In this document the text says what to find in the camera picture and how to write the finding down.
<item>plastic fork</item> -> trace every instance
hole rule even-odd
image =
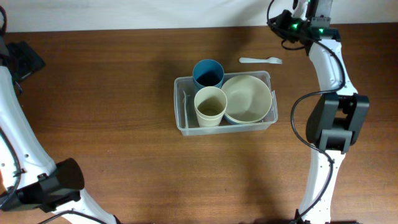
[[[241,63],[276,63],[282,64],[282,59],[270,57],[268,59],[256,59],[256,58],[239,58],[239,62]]]

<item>beige cup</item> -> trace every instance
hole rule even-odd
[[[227,105],[222,90],[213,86],[204,87],[195,95],[194,104],[201,128],[220,125]]]

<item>clear plastic bin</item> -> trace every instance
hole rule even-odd
[[[225,74],[224,82],[236,75],[252,75],[261,79],[269,87],[272,94],[272,106],[267,116],[257,123],[236,125],[229,124],[223,118],[217,127],[200,128],[193,105],[195,90],[192,77],[181,77],[174,81],[174,113],[177,127],[184,136],[265,130],[278,120],[275,91],[271,89],[269,73],[265,71],[229,73]]]

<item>plastic cup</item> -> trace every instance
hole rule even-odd
[[[194,99],[195,112],[201,128],[219,126],[223,118],[227,99],[222,90],[208,86],[198,91]]]
[[[195,93],[206,86],[221,88],[224,82],[224,69],[215,60],[201,60],[193,68],[193,82]]]

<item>wooden table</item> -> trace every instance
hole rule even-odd
[[[398,24],[337,26],[346,68],[371,107],[341,167],[334,220],[398,220]],[[288,52],[266,27],[8,34],[47,66],[22,83],[20,99],[55,162],[76,159],[86,188],[124,223],[252,222],[293,218],[307,183],[310,150],[294,136],[293,102],[318,90],[304,51]],[[279,57],[283,65],[240,64]],[[183,137],[174,80],[203,58],[226,72],[266,70],[279,120],[266,131]],[[297,109],[303,134],[318,97]],[[1,223],[38,223],[40,210],[0,213]],[[54,223],[67,223],[58,219]]]

